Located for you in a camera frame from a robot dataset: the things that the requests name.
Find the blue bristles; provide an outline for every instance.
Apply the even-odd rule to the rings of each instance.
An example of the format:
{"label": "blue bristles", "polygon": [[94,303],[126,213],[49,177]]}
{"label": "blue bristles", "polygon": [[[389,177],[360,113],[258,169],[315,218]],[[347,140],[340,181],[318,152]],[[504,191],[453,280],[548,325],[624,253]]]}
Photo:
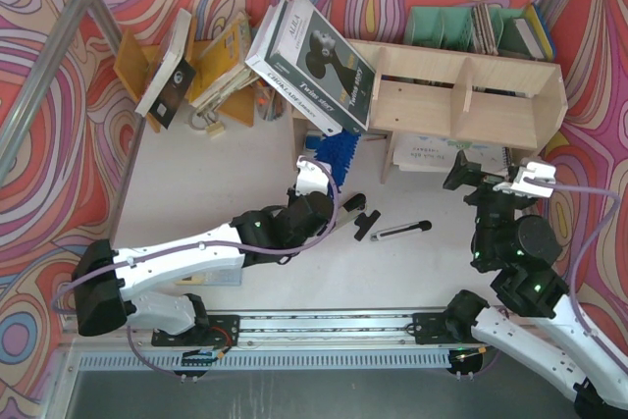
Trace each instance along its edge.
{"label": "blue bristles", "polygon": [[359,139],[359,134],[342,130],[334,136],[326,136],[316,149],[316,160],[332,166],[332,177],[338,188],[344,184]]}

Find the black marker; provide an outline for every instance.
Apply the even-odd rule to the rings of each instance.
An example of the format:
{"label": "black marker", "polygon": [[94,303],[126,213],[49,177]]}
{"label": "black marker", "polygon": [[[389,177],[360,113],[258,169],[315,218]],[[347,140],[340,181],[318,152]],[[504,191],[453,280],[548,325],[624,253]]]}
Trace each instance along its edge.
{"label": "black marker", "polygon": [[384,240],[392,239],[393,237],[409,236],[414,233],[423,233],[429,231],[432,228],[432,223],[424,220],[418,223],[410,223],[408,225],[397,226],[396,228],[388,228],[387,230],[377,231],[371,234],[371,240]]}

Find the wooden bookshelf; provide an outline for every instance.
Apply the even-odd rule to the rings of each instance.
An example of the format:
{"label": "wooden bookshelf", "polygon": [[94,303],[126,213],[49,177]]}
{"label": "wooden bookshelf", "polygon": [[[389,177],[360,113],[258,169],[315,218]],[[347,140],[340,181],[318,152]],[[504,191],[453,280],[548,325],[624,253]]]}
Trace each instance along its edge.
{"label": "wooden bookshelf", "polygon": [[[370,129],[389,132],[382,183],[402,132],[499,144],[511,148],[518,160],[538,154],[567,112],[557,64],[371,41],[351,44],[377,71]],[[296,110],[292,116],[305,119]]]}

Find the spiral notebook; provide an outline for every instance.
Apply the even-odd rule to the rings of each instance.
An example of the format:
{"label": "spiral notebook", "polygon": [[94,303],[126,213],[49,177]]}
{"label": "spiral notebook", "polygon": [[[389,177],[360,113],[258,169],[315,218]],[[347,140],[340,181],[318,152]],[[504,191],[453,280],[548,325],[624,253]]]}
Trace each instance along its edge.
{"label": "spiral notebook", "polygon": [[447,173],[460,149],[465,151],[469,161],[481,164],[482,170],[491,174],[506,175],[512,162],[506,147],[410,133],[399,137],[392,162],[402,171]]}

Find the table surface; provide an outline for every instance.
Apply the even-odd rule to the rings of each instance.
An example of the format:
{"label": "table surface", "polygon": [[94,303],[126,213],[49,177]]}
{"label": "table surface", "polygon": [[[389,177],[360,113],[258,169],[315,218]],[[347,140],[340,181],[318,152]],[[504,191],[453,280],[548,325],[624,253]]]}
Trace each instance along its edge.
{"label": "table surface", "polygon": [[[286,204],[294,184],[288,116],[252,129],[225,120],[227,131],[210,139],[185,123],[181,110],[167,131],[146,127],[132,170],[114,247],[154,244],[192,236],[247,210]],[[243,271],[241,287],[174,287],[194,292],[207,309],[371,309],[447,305],[463,288],[495,303],[489,284],[495,273],[470,265],[475,209],[456,192],[442,189],[444,174],[392,169],[380,184],[385,142],[361,141],[341,201],[356,192],[368,211],[382,213],[371,232],[420,220],[430,231],[371,242],[346,225],[286,266],[267,264]]]}

